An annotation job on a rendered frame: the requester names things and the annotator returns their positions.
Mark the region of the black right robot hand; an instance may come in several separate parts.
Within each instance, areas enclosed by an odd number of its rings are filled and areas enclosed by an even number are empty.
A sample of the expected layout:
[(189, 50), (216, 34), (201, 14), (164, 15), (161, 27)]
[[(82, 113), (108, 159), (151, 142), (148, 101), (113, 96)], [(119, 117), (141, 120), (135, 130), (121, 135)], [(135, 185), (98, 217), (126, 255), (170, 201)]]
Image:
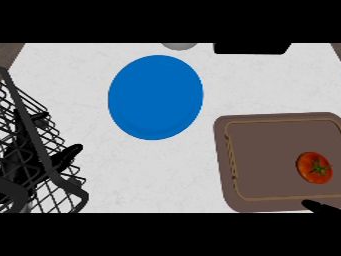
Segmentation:
[(324, 213), (324, 214), (339, 214), (341, 213), (341, 209), (336, 208), (327, 204), (322, 204), (313, 200), (303, 200), (302, 205), (306, 209), (309, 209), (313, 213)]

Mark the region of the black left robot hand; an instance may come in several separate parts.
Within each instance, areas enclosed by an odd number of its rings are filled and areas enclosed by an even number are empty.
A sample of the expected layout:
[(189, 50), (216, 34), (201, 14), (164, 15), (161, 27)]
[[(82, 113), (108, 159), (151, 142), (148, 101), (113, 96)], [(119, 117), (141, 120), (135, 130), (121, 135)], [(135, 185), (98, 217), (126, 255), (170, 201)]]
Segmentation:
[[(28, 197), (33, 197), (37, 185), (49, 177), (18, 110), (14, 110), (14, 117), (17, 136), (3, 153), (0, 177), (23, 185), (28, 190)], [(82, 150), (83, 145), (74, 144), (51, 156), (52, 166), (58, 173), (70, 167)]]

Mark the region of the red tomato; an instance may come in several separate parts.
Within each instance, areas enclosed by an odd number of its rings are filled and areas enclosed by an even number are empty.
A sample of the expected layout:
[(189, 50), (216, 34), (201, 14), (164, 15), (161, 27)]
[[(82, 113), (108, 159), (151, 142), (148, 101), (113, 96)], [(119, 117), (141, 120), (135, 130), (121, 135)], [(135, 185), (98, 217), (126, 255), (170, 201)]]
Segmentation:
[(302, 178), (313, 184), (327, 184), (333, 178), (333, 165), (316, 152), (303, 152), (296, 161)]

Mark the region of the brown rectangular tray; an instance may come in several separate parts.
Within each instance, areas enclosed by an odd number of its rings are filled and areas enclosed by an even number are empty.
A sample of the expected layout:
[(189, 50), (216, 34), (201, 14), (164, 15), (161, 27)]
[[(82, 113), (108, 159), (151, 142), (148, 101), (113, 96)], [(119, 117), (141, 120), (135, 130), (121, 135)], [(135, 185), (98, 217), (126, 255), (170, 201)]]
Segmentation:
[[(305, 199), (341, 208), (341, 118), (330, 112), (222, 116), (214, 121), (222, 191), (238, 212), (294, 211)], [(316, 152), (333, 168), (308, 182), (297, 158)]]

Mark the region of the blue round plate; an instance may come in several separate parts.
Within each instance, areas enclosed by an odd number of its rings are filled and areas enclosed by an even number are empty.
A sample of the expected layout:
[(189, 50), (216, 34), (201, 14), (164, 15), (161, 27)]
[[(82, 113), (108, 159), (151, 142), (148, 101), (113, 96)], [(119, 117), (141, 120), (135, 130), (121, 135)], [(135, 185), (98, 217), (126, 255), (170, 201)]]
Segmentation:
[(119, 71), (108, 90), (108, 110), (119, 128), (144, 140), (176, 136), (203, 108), (203, 81), (185, 61), (145, 56)]

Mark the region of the grey round object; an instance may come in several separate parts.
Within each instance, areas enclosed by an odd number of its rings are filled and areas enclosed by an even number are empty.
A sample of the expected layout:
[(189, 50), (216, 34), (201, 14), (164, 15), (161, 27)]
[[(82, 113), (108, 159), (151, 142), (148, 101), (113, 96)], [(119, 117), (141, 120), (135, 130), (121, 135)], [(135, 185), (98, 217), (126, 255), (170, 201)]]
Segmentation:
[(161, 44), (170, 50), (185, 51), (194, 48), (198, 43), (161, 43)]

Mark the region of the black appliance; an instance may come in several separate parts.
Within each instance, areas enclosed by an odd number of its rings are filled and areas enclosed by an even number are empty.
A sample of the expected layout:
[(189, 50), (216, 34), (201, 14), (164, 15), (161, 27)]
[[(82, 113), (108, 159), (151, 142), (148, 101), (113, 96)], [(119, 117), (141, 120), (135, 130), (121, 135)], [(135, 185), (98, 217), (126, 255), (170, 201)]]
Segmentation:
[(216, 43), (216, 54), (282, 55), (290, 43)]

